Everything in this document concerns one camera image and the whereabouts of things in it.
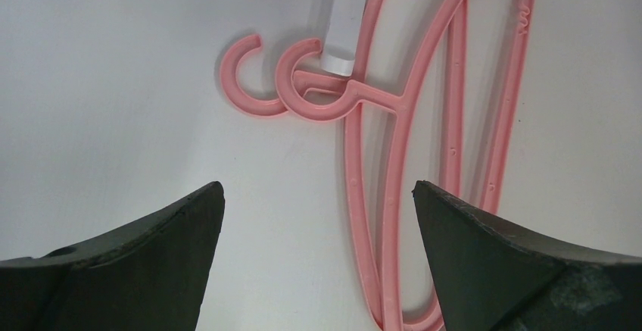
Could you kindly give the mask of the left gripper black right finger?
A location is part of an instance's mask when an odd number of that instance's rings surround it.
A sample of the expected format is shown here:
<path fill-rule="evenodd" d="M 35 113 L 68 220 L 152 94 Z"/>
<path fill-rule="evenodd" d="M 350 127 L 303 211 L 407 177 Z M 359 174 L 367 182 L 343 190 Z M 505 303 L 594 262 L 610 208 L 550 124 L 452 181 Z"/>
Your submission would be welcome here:
<path fill-rule="evenodd" d="M 641 260 L 564 242 L 428 181 L 413 199 L 448 330 L 639 330 Z"/>

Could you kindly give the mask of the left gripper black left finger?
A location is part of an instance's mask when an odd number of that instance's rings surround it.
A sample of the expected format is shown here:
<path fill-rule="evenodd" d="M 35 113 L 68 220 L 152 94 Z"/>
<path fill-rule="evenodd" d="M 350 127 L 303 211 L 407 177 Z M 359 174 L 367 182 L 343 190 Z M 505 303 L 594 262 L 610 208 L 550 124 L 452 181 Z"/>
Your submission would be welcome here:
<path fill-rule="evenodd" d="M 223 225 L 208 183 L 40 258 L 1 263 L 3 330 L 194 330 Z"/>

